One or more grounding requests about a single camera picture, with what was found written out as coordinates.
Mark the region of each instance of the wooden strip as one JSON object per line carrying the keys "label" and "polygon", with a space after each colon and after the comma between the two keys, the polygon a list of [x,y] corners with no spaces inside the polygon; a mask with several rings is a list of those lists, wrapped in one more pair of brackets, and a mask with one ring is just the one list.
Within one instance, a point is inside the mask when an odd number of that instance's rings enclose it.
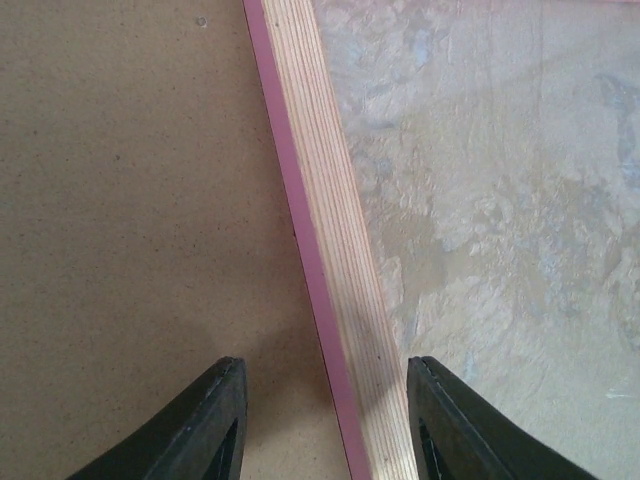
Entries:
{"label": "wooden strip", "polygon": [[245,9],[352,477],[417,478],[403,368],[312,2]]}

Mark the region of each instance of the dark blue stain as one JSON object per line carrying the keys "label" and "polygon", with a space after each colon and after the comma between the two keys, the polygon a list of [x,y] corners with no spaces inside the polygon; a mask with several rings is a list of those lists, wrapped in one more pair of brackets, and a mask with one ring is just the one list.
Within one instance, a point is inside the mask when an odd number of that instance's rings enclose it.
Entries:
{"label": "dark blue stain", "polygon": [[618,119],[618,160],[627,187],[640,192],[640,158],[636,152],[636,133],[631,116],[640,108],[640,88],[609,74],[599,74],[604,104],[612,108]]}

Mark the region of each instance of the pink strip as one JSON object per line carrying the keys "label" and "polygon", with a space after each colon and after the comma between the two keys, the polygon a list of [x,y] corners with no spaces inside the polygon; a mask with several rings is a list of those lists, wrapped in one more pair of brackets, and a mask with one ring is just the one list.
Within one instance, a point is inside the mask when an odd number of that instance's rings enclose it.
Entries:
{"label": "pink strip", "polygon": [[347,364],[324,278],[320,250],[298,166],[293,134],[271,50],[262,2],[244,0],[244,9],[351,478],[368,480],[371,479],[371,473],[362,440],[356,400],[349,383]]}

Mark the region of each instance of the cardboard surface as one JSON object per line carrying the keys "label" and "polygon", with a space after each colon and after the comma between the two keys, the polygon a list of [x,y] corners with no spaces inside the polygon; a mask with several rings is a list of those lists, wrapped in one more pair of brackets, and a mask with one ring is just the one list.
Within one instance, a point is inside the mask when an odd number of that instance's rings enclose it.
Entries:
{"label": "cardboard surface", "polygon": [[1,13],[0,476],[72,473],[236,355],[243,477],[348,478],[242,5]]}

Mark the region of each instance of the pink line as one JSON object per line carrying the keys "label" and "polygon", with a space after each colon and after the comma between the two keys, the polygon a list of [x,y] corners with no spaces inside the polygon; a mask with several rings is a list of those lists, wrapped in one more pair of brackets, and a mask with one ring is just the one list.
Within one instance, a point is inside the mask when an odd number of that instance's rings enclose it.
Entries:
{"label": "pink line", "polygon": [[320,250],[298,166],[293,134],[271,50],[262,2],[244,0],[244,9],[351,478],[371,479],[356,400],[349,383],[347,364],[324,277]]}

